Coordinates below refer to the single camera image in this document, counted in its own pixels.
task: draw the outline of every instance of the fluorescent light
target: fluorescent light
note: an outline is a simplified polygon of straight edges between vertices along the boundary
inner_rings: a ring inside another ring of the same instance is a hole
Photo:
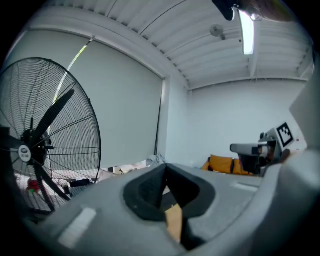
[[[255,24],[252,19],[243,11],[239,10],[242,28],[243,53],[252,55],[255,47]]]

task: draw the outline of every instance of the white wall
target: white wall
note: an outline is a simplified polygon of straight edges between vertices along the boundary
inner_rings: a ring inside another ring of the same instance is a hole
[[[189,165],[200,167],[210,154],[238,158],[232,143],[256,143],[260,133],[287,121],[299,126],[289,107],[305,84],[297,81],[243,81],[192,91],[188,102]]]
[[[161,99],[158,153],[167,163],[189,165],[188,90],[167,79]]]

